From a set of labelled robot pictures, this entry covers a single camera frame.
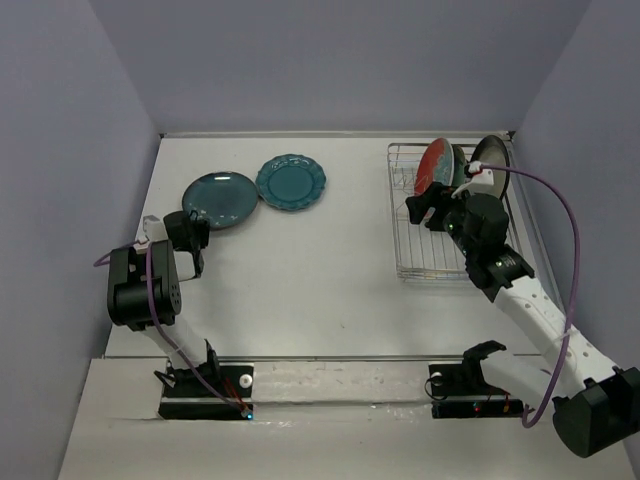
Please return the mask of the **red and teal plate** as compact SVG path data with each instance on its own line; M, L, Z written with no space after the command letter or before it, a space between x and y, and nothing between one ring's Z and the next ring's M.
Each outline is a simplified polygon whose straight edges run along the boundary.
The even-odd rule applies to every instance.
M414 181L414 194L421 195L433 183L450 186L454 176L454 151L445 138L437 138L423 153Z

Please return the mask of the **dark teal round plate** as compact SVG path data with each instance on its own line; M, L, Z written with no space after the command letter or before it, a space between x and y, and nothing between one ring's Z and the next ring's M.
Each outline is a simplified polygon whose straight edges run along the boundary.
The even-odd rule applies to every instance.
M247 176L231 171L213 172L194 180L184 191L182 209L206 220L212 230L237 226L254 212L259 195Z

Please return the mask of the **teal scalloped plate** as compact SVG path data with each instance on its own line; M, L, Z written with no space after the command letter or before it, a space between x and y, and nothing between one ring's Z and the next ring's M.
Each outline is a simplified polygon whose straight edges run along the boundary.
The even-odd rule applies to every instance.
M279 155L267 161L255 179L264 202L287 212L312 207L322 197L326 183L326 174L318 162L295 154Z

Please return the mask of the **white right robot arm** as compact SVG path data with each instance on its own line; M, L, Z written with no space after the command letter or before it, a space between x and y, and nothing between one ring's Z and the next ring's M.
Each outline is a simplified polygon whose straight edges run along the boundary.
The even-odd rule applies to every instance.
M406 199L409 220L448 234L476 288L509 317L551 367L524 372L504 350L460 368L462 384L482 392L501 387L536 411L550 399L562 443L588 458L639 431L639 370L622 369L599 352L545 292L533 268L507 244L509 216L485 193L457 194L438 182Z

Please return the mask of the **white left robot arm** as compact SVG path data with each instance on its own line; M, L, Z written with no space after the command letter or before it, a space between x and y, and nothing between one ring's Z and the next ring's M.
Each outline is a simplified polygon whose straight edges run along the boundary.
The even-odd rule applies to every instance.
M170 389L192 387L198 394L221 398L215 350L179 317L182 296L175 255L190 255L192 277L200 277L209 233L209 222L194 211L175 211L161 220L149 216L143 239L111 250L94 265L109 267L107 310L113 324L146 336L168 357L167 371L158 372L157 378Z

